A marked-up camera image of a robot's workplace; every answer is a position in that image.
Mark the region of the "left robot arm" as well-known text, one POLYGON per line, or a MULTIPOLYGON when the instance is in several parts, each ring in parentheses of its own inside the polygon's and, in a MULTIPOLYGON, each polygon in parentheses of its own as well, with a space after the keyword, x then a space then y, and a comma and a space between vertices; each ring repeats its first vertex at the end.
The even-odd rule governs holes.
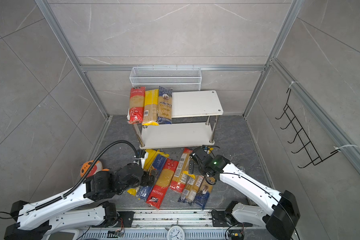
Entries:
POLYGON ((91 225, 109 227, 119 217, 115 204, 108 202, 115 195, 139 186, 153 187, 156 174, 138 164, 128 164, 117 172, 99 171, 86 178, 74 191, 64 191, 50 198, 28 203, 13 203, 10 215, 16 221, 7 227, 6 240, 41 240, 60 230, 91 225))

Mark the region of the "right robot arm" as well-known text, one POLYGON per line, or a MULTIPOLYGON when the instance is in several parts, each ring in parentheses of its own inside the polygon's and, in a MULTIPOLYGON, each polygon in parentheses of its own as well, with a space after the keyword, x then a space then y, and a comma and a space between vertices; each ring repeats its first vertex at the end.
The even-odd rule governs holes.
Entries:
POLYGON ((277 240, 291 240, 293 235, 298 235, 297 223, 301 214, 294 194, 289 191, 281 193, 263 185, 224 156, 213 155, 206 146, 194 149, 190 158, 191 174, 214 178, 255 203, 255 206, 250 206, 232 201, 224 216, 229 226, 264 227, 277 240))

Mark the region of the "blue Ankara spaghetti bag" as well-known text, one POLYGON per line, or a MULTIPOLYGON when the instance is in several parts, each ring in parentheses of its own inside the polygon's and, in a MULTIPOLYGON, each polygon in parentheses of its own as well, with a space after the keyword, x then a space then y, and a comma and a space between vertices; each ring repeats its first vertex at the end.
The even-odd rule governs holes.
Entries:
POLYGON ((172 90, 159 86, 158 98, 158 123, 171 124, 172 123, 172 90))

